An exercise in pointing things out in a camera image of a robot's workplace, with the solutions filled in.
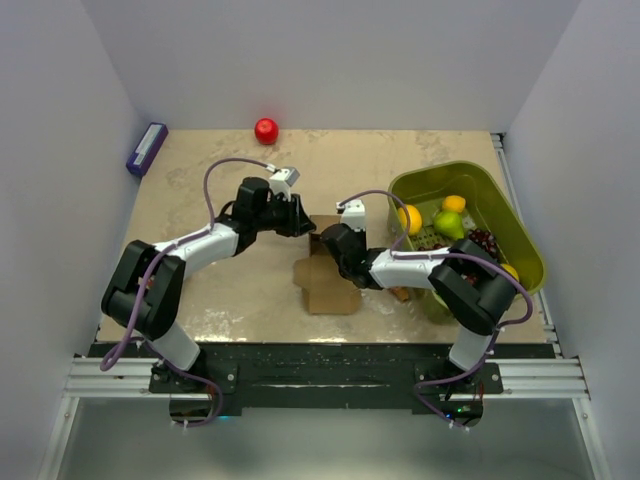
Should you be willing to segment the brown cardboard box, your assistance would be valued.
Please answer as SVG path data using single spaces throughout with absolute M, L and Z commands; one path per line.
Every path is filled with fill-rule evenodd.
M 293 283 L 301 289 L 304 309 L 311 315 L 352 315 L 361 307 L 361 291 L 339 273 L 321 243 L 321 233 L 340 220 L 339 215 L 311 215 L 316 229 L 309 234 L 308 255 L 296 260 Z

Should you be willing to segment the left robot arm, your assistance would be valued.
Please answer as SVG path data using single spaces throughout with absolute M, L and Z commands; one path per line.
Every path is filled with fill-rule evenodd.
M 184 281 L 218 261 L 243 253 L 261 232 L 301 237 L 316 229 L 298 194 L 276 189 L 273 180 L 245 178 L 236 198 L 212 223 L 174 240 L 130 242 L 101 300 L 101 311 L 125 329 L 120 344 L 103 360 L 108 370 L 135 332 L 172 364 L 171 378 L 185 392 L 200 390 L 207 368 L 200 346 L 177 323 Z

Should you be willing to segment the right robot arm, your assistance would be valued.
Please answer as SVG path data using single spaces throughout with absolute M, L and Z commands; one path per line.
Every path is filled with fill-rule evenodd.
M 470 240 L 424 252 L 369 248 L 359 233 L 342 223 L 326 228 L 320 241 L 340 275 L 360 289 L 402 287 L 436 293 L 460 324 L 448 354 L 446 382 L 459 393 L 480 382 L 477 364 L 491 349 L 498 322 L 519 287 L 497 261 Z

